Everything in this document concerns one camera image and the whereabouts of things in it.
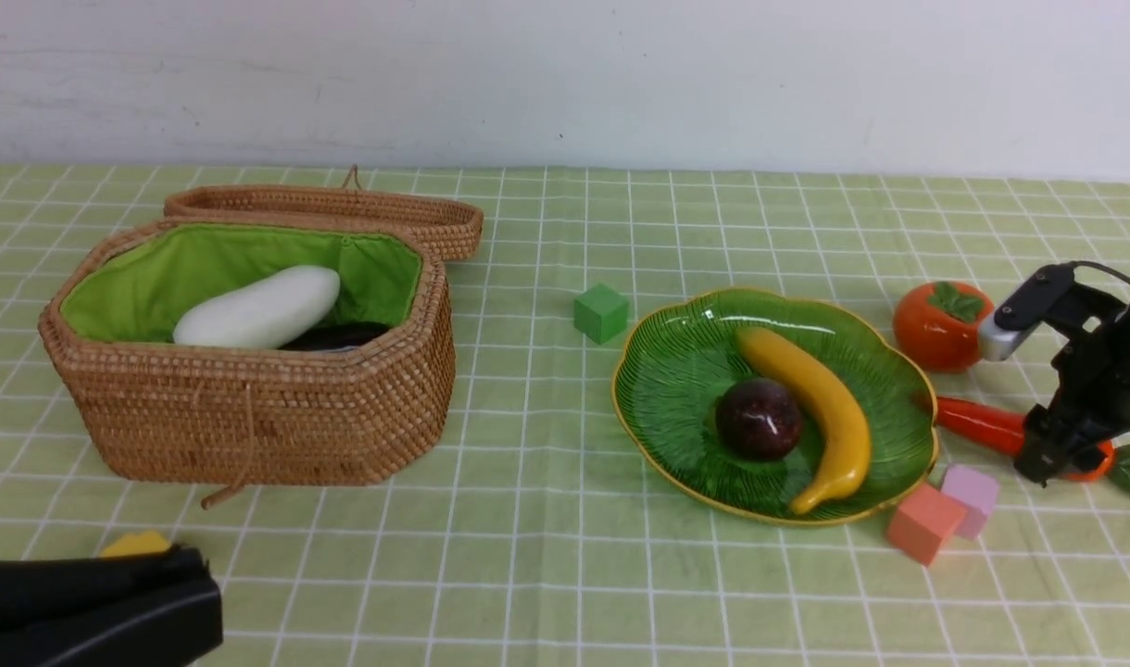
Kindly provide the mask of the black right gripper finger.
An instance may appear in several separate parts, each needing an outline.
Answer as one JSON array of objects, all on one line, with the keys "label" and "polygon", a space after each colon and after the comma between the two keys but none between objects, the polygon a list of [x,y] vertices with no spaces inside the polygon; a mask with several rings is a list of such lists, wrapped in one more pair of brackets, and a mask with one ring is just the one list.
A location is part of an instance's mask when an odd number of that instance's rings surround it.
[{"label": "black right gripper finger", "polygon": [[1061,445],[1045,432],[1025,431],[1014,469],[1026,480],[1048,486],[1048,482],[1061,476]]},{"label": "black right gripper finger", "polygon": [[1103,478],[1109,473],[1109,444],[1079,447],[1074,453],[1061,445],[1048,445],[1052,478]]}]

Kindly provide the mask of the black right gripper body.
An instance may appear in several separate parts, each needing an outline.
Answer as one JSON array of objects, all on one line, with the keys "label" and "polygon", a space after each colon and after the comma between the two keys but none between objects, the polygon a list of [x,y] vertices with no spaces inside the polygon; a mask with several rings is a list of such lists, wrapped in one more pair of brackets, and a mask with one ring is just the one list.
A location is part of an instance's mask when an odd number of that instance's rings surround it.
[{"label": "black right gripper body", "polygon": [[1066,452],[1130,431],[1130,309],[1104,322],[1058,367],[1057,393],[1031,413],[1025,431],[1050,434]]}]

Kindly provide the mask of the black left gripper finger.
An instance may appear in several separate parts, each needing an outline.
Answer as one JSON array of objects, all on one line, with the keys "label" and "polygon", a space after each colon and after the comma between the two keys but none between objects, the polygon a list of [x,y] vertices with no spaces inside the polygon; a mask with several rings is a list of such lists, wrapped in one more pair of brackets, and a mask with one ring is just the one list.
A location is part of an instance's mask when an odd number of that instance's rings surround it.
[{"label": "black left gripper finger", "polygon": [[0,633],[0,666],[191,666],[221,646],[221,594],[186,580]]},{"label": "black left gripper finger", "polygon": [[210,577],[200,551],[179,545],[137,556],[0,560],[0,632]]}]

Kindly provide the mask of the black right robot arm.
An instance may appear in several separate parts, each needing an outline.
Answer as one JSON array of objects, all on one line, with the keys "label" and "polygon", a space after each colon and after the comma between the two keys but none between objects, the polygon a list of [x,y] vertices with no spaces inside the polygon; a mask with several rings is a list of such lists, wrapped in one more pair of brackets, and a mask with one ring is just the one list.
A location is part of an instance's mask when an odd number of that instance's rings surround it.
[{"label": "black right robot arm", "polygon": [[1074,279],[1061,284],[1064,295],[1040,317],[1066,337],[1051,361],[1057,392],[1027,412],[1014,460],[1040,485],[1070,469],[1093,473],[1104,460],[1099,444],[1130,434],[1130,303]]}]

